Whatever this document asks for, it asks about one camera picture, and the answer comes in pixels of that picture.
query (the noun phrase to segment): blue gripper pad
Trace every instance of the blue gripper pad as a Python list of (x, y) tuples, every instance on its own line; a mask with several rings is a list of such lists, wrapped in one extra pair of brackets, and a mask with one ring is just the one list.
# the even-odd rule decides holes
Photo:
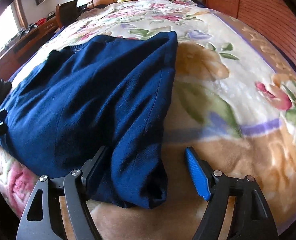
[(197, 154), (193, 154), (192, 151), (194, 150), (191, 147), (185, 149), (186, 165), (198, 195), (202, 196), (204, 200), (209, 201), (211, 197), (209, 190), (209, 180), (198, 163), (197, 158), (199, 159), (199, 157)]

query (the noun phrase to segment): window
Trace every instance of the window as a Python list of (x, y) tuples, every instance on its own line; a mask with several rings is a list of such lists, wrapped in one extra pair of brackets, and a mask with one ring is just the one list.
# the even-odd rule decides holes
[(18, 33), (18, 27), (9, 5), (0, 16), (0, 51)]

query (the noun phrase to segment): red object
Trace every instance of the red object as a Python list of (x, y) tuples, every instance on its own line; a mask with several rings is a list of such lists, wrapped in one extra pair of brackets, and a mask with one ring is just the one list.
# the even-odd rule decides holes
[(47, 21), (47, 19), (43, 18), (43, 19), (40, 19), (39, 21), (37, 21), (35, 24), (40, 26), (40, 25), (44, 24), (46, 21)]

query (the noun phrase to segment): wooden chair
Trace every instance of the wooden chair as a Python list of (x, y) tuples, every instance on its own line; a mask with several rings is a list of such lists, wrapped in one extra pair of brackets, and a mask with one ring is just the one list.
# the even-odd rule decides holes
[(78, 0), (73, 0), (70, 2), (57, 4), (56, 19), (60, 29), (75, 22), (75, 20), (77, 20), (79, 17), (77, 2)]

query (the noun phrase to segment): bedspread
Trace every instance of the bedspread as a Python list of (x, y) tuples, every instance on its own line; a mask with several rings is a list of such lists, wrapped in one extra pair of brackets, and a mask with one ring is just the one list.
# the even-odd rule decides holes
[[(94, 9), (45, 44), (12, 85), (53, 49), (99, 34), (146, 40), (168, 31), (175, 31), (179, 41), (162, 147), (168, 199), (153, 211), (89, 202), (100, 233), (104, 239), (191, 239), (207, 203), (185, 167), (187, 146), (228, 176), (252, 174), (281, 233), (296, 219), (296, 74), (269, 41), (239, 20), (191, 0), (140, 0)], [(36, 179), (0, 148), (0, 191), (18, 216)], [(222, 239), (232, 210), (230, 200)]]

